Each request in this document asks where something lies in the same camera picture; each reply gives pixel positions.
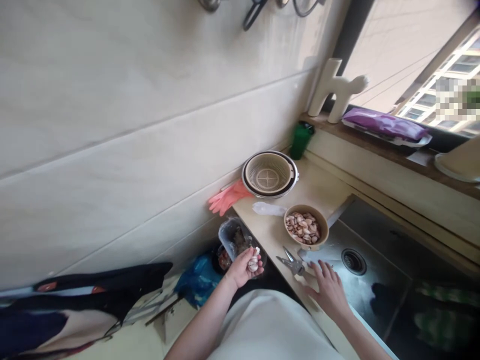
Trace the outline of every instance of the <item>windowsill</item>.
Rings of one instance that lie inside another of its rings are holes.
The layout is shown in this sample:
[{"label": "windowsill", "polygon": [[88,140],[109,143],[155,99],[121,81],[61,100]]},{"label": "windowsill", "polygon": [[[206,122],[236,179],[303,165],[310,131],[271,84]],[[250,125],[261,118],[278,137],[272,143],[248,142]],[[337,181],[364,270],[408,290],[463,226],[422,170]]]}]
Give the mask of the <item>windowsill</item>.
[{"label": "windowsill", "polygon": [[415,151],[406,146],[393,145],[379,138],[364,134],[343,125],[341,122],[331,124],[327,121],[328,115],[328,113],[322,112],[316,117],[311,117],[304,112],[300,115],[300,120],[314,124],[318,130],[323,130],[335,135],[338,138],[426,176],[462,194],[480,200],[480,184],[458,181],[437,170],[434,165],[434,157],[437,152],[422,148]]}]

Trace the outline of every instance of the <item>blue plastic bag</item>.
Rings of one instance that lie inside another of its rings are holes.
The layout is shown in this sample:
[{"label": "blue plastic bag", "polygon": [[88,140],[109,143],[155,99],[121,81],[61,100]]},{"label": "blue plastic bag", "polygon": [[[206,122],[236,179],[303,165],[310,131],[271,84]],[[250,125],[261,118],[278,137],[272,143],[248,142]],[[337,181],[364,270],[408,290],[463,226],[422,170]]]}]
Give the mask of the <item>blue plastic bag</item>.
[{"label": "blue plastic bag", "polygon": [[183,296],[194,308],[202,307],[215,290],[222,275],[212,266],[212,253],[198,256],[193,264],[180,276],[175,292]]}]

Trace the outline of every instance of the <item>kitchen counter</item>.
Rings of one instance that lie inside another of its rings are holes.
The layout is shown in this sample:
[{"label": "kitchen counter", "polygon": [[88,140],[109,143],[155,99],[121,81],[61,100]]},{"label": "kitchen counter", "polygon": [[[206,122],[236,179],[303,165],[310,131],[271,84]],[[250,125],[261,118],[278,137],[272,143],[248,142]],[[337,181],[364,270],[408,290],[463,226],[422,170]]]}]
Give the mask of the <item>kitchen counter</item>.
[{"label": "kitchen counter", "polygon": [[[286,258],[283,246],[295,256],[297,256],[297,252],[300,249],[287,234],[283,225],[283,218],[280,216],[259,215],[252,209],[254,203],[262,201],[285,208],[297,204],[310,205],[318,209],[327,219],[329,226],[331,226],[337,220],[338,214],[342,211],[342,205],[347,203],[349,197],[351,195],[359,195],[357,190],[311,161],[303,158],[295,163],[300,177],[289,194],[272,200],[248,197],[238,201],[233,205],[233,208],[268,254],[271,264],[274,264],[280,271],[337,351],[347,360],[356,360],[359,359],[358,355],[337,325],[304,292],[302,284],[294,278],[291,271],[276,258],[276,256]],[[309,285],[318,290],[316,283],[309,283]],[[397,357],[358,315],[355,309],[352,308],[352,310],[390,356],[396,359]]]}]

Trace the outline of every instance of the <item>purple package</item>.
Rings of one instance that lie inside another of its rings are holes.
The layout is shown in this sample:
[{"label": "purple package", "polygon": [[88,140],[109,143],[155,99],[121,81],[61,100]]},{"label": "purple package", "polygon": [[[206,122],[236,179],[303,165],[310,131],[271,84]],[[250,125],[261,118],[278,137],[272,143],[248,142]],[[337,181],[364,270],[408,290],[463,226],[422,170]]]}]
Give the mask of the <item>purple package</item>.
[{"label": "purple package", "polygon": [[428,134],[420,125],[383,112],[354,108],[343,115],[343,119],[377,134],[418,141]]}]

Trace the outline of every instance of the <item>colander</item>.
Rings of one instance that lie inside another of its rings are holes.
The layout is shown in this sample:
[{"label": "colander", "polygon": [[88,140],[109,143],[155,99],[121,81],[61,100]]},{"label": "colander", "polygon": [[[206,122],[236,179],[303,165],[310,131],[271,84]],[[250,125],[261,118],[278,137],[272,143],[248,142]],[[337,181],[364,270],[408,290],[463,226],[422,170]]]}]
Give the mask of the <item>colander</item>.
[{"label": "colander", "polygon": [[249,158],[242,171],[247,190],[259,198],[276,199],[287,194],[298,179],[298,170],[285,154],[263,151]]}]

